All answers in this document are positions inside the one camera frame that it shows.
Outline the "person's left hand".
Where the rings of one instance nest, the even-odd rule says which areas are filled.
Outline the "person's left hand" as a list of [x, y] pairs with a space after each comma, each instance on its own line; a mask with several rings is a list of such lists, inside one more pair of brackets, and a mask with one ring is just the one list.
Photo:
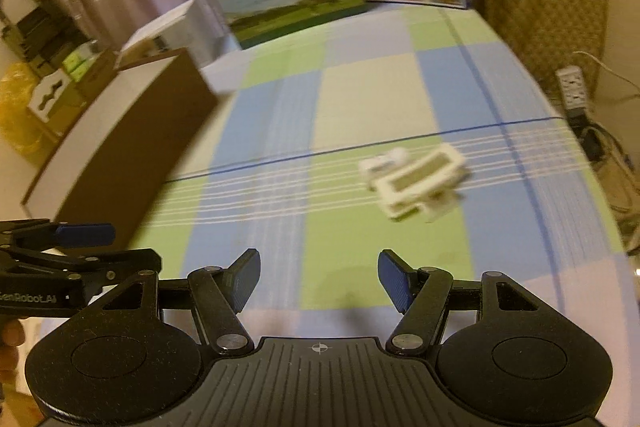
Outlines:
[[25, 342], [25, 331], [20, 319], [9, 319], [1, 327], [0, 378], [2, 384], [14, 381], [20, 352], [18, 348]]

